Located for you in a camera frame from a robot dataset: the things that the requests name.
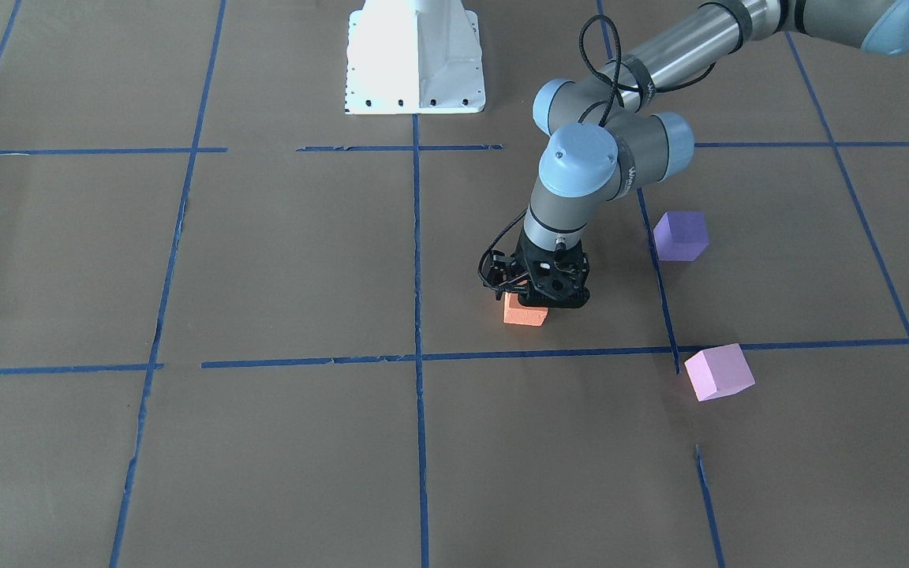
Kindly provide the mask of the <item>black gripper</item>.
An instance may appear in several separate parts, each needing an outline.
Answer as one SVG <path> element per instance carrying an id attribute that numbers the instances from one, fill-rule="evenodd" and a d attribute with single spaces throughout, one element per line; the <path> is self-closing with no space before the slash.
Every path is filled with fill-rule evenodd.
<path id="1" fill-rule="evenodd" d="M 590 263 L 581 242 L 548 251 L 531 241 L 520 241 L 514 252 L 512 273 L 512 292 L 521 305 L 581 308 L 590 298 L 585 287 Z"/>

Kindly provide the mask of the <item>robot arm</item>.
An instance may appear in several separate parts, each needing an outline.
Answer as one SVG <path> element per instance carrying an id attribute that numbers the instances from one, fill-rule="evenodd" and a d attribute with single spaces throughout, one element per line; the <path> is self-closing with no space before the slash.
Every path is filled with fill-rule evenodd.
<path id="1" fill-rule="evenodd" d="M 909 53 L 909 1 L 705 1 L 684 21 L 596 68 L 550 80 L 533 101 L 548 136 L 522 229 L 508 256 L 489 249 L 477 273 L 497 298 L 529 307 L 578 308 L 590 298 L 582 237 L 598 207 L 691 162 L 695 137 L 675 113 L 642 114 L 657 95 L 691 87 L 748 43 L 783 30 L 858 48 Z"/>

